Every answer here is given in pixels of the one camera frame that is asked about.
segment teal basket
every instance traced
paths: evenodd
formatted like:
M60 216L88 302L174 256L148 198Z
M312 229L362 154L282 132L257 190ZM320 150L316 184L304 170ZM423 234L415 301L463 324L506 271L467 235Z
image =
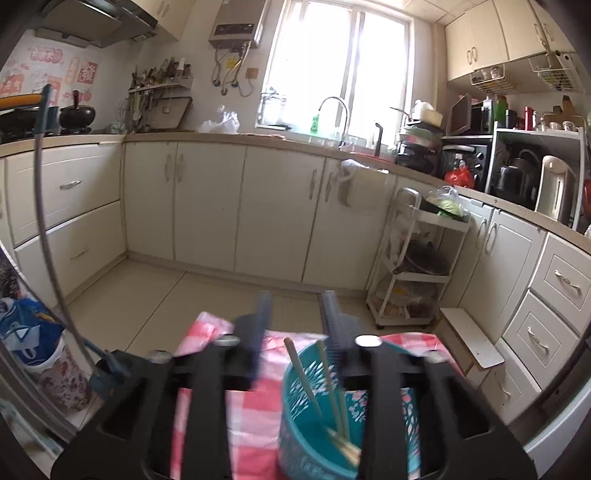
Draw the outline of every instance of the teal basket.
M393 343L388 345L401 353L408 353ZM326 390L322 361L315 343L300 352L300 361L322 410L324 422L319 421L296 371L290 364L283 378L279 466L292 480L355 480L357 469L334 447L323 429L325 424L336 430L336 423ZM338 381L334 365L330 366L330 372L333 388L336 388ZM403 388L401 399L402 413L407 425L408 472L410 478L416 478L419 476L421 459L418 417L415 414L416 400L412 389ZM363 439L367 400L368 394L365 391L346 393L350 441L358 447L361 447Z

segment white plastic bag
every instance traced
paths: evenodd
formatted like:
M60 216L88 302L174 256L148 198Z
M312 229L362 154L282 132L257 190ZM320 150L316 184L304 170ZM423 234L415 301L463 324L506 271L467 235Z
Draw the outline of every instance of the white plastic bag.
M197 131L200 134L236 135L240 128L238 114L236 112L226 112L226 107L223 105L217 109L217 112L220 114L219 122L207 120L201 124Z

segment plastic bag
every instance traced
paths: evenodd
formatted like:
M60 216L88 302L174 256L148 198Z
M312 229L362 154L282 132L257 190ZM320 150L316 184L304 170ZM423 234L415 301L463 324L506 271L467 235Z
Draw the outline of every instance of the plastic bag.
M451 215L461 218L470 215L470 212L460 202L460 194L452 186L445 185L437 190L432 190L427 193L426 199L429 203L438 206Z
M217 112L220 114L219 122L207 120L201 124L197 131L200 134L236 135L240 128L238 114L236 112L226 112L226 107L223 105L217 109Z

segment rolling cart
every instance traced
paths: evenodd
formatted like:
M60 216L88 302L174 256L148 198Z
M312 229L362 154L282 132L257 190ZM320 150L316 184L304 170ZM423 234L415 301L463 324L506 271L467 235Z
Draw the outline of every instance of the rolling cart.
M398 191L393 201L374 267L369 277L369 288L366 298L367 305L378 327L429 324L439 306L445 286L452 279L453 269L462 250L469 224L421 210L421 201L422 197L419 192L406 187ZM406 236L402 242L399 237L402 224L398 221L401 219L405 220L406 225L404 228L407 228ZM436 235L436 243L438 245L441 243L445 229L462 233L461 240L457 244L457 251L446 275L430 275L408 271L405 260L407 259L408 247L417 223L427 223L439 227L439 232ZM380 282L385 277L390 277L390 282L384 298L378 299L376 292L378 291ZM427 314L413 317L408 307L405 306L398 309L399 313L397 315L387 312L388 303L398 281L433 283L440 286L440 291L436 293L433 304L427 309Z

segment wall socket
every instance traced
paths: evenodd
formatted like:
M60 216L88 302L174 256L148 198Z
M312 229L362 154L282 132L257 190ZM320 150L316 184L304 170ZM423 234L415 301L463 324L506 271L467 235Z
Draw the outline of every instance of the wall socket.
M258 69L246 69L246 78L256 80L258 78Z

